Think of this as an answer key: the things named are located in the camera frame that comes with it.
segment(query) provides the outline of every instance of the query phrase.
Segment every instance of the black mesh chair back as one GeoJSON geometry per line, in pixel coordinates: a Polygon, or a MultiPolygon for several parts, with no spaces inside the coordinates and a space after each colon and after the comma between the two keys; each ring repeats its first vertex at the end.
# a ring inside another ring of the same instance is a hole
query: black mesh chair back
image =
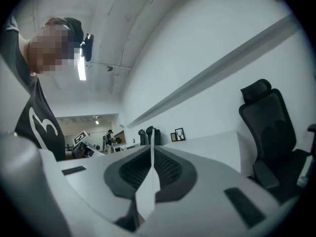
{"type": "Polygon", "coordinates": [[[239,114],[257,146],[257,159],[268,166],[292,152],[296,144],[294,128],[279,90],[261,79],[241,89],[245,104],[239,114]]]}

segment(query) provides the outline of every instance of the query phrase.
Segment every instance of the black office chair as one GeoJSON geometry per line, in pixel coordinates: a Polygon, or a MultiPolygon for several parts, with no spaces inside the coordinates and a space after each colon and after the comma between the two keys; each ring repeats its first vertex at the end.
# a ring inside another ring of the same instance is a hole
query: black office chair
{"type": "MultiPolygon", "coordinates": [[[[256,146],[257,159],[253,165],[255,180],[281,202],[299,195],[296,185],[306,157],[315,156],[316,136],[311,154],[296,149],[294,128],[279,90],[260,79],[241,89],[245,104],[239,114],[249,128],[256,146]]],[[[316,125],[308,131],[316,132],[316,125]]]]}

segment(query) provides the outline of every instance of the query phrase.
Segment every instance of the ceiling light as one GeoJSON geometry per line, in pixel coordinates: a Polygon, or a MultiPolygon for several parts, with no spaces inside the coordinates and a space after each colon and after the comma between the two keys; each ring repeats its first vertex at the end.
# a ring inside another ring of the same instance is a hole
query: ceiling light
{"type": "Polygon", "coordinates": [[[84,57],[81,56],[82,49],[80,48],[80,57],[77,60],[77,68],[78,68],[78,74],[80,80],[86,80],[85,79],[85,68],[84,68],[84,57]]]}

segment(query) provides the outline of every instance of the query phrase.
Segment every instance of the black armrest pad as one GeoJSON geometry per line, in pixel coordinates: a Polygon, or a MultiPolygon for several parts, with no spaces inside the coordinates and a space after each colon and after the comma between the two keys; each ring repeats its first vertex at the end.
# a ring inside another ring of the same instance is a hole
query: black armrest pad
{"type": "Polygon", "coordinates": [[[259,183],[267,190],[279,186],[277,178],[263,161],[257,161],[253,165],[253,172],[259,183]]]}
{"type": "Polygon", "coordinates": [[[314,132],[316,133],[316,124],[311,124],[308,128],[307,128],[308,132],[314,132]]]}

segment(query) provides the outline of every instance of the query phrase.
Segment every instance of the office room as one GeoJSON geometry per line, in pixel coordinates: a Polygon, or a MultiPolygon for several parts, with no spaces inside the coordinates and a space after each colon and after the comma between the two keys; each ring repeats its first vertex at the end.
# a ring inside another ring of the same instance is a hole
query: office room
{"type": "Polygon", "coordinates": [[[315,57],[285,0],[20,0],[2,31],[1,187],[39,235],[266,236],[307,192],[315,57]]]}

